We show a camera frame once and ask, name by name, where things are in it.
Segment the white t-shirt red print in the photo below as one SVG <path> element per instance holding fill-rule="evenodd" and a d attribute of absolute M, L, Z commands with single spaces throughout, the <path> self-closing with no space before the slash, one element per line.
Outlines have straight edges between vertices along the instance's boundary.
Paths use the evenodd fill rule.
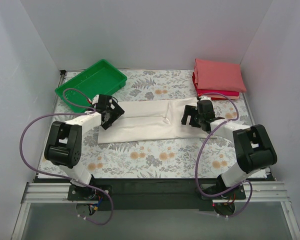
<path fill-rule="evenodd" d="M 206 138 L 207 132 L 181 120 L 186 105 L 196 106 L 195 97 L 184 99 L 122 101 L 124 114 L 112 126 L 99 128 L 98 144 Z"/>

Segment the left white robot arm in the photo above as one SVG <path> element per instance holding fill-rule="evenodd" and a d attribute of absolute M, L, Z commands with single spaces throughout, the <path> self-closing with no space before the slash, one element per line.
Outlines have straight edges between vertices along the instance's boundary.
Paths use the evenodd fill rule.
<path fill-rule="evenodd" d="M 92 174 L 81 163 L 82 139 L 88 131 L 102 127 L 107 130 L 125 111 L 118 100 L 110 95 L 96 95 L 90 107 L 82 114 L 67 121 L 54 121 L 47 138 L 44 158 L 62 169 L 70 182 L 79 188 L 85 200 L 96 196 L 91 184 Z"/>

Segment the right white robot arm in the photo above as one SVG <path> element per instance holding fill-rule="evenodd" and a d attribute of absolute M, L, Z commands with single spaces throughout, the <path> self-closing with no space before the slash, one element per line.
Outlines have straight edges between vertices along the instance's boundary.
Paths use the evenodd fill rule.
<path fill-rule="evenodd" d="M 227 199 L 235 192 L 234 186 L 254 173 L 277 163 L 278 157 L 266 128 L 261 125 L 242 125 L 230 119 L 216 117 L 210 100 L 199 100 L 196 106 L 184 107 L 181 124 L 200 128 L 208 136 L 217 136 L 233 142 L 236 162 L 217 177 L 217 195 Z"/>

